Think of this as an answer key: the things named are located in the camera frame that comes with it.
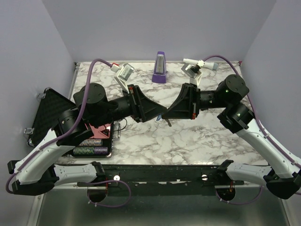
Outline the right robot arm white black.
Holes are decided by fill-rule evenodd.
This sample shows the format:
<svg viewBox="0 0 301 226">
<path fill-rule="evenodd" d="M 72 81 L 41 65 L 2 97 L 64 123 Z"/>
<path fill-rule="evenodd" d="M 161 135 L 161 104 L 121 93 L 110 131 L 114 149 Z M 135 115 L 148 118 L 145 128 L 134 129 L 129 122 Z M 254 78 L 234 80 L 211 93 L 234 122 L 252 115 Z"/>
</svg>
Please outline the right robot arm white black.
<svg viewBox="0 0 301 226">
<path fill-rule="evenodd" d="M 194 120 L 200 111 L 222 108 L 217 116 L 220 123 L 251 145 L 268 165 L 226 160 L 217 169 L 217 181 L 223 185 L 237 180 L 251 182 L 266 187 L 281 199 L 288 199 L 301 187 L 301 160 L 273 140 L 273 136 L 256 121 L 254 112 L 241 102 L 248 93 L 245 81 L 235 74 L 226 77 L 216 90 L 201 91 L 197 86 L 185 83 L 162 119 Z"/>
</svg>

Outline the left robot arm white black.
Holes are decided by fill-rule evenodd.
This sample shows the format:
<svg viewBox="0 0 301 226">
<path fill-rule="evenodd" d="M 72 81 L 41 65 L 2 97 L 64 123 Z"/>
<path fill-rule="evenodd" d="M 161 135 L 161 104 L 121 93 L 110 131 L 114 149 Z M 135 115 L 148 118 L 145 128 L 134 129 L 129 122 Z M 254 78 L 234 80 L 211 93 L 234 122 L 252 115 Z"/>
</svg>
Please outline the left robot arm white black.
<svg viewBox="0 0 301 226">
<path fill-rule="evenodd" d="M 98 162 L 86 165 L 63 166 L 55 162 L 65 153 L 93 136 L 98 128 L 126 117 L 136 122 L 149 121 L 167 108 L 148 99 L 137 85 L 129 92 L 109 101 L 102 85 L 91 83 L 74 94 L 76 106 L 64 111 L 42 141 L 20 161 L 10 161 L 10 179 L 6 191 L 10 194 L 44 194 L 55 186 L 69 183 L 101 185 L 106 180 Z"/>
</svg>

